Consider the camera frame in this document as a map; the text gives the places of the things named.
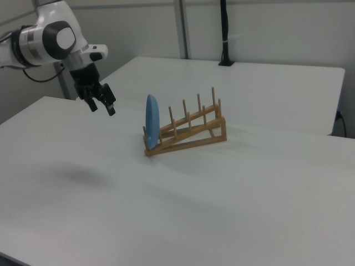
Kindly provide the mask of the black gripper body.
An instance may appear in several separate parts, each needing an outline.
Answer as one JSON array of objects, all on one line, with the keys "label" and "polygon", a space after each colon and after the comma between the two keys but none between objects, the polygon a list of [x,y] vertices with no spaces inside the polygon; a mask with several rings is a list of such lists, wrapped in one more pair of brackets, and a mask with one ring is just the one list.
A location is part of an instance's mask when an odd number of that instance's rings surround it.
[{"label": "black gripper body", "polygon": [[84,100],[84,93],[89,97],[99,99],[101,84],[99,82],[99,72],[94,63],[91,63],[81,69],[69,72],[74,80],[74,87],[81,100]]}]

